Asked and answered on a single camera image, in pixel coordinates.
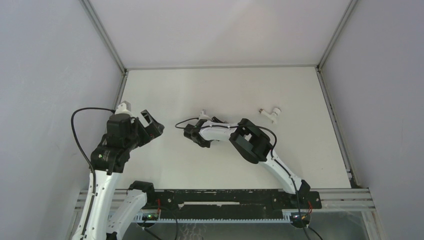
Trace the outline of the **white plastic water faucet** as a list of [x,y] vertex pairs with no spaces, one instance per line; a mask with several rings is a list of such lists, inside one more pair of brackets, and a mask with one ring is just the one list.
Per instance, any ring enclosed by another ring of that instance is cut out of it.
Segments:
[[259,110],[258,110],[258,112],[261,114],[261,115],[263,115],[263,116],[265,116],[265,117],[267,117],[268,119],[270,119],[271,120],[271,122],[272,122],[272,124],[274,124],[274,125],[276,125],[277,123],[278,123],[278,116],[279,116],[279,114],[281,114],[281,109],[280,108],[278,108],[278,107],[274,107],[273,109],[272,109],[272,111],[271,111],[271,113],[268,113],[267,111],[265,111],[263,108],[260,108]]

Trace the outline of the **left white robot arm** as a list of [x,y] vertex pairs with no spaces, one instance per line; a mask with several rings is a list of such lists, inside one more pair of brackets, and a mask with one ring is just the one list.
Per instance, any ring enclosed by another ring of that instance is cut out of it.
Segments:
[[83,155],[90,169],[89,188],[74,240],[121,240],[142,207],[149,209],[157,200],[153,183],[134,181],[124,202],[110,214],[131,151],[150,143],[165,129],[147,110],[141,112],[147,126],[127,109],[110,112],[100,143],[90,156]]

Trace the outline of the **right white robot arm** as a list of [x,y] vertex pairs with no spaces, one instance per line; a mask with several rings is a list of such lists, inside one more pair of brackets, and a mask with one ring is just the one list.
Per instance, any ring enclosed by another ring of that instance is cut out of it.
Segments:
[[194,117],[196,124],[185,127],[177,123],[175,127],[183,130],[183,135],[202,148],[210,148],[212,142],[228,142],[243,159],[254,165],[261,165],[281,182],[282,189],[289,194],[289,203],[302,208],[309,201],[311,186],[297,176],[275,151],[278,138],[270,129],[241,119],[238,123],[227,123],[212,117]]

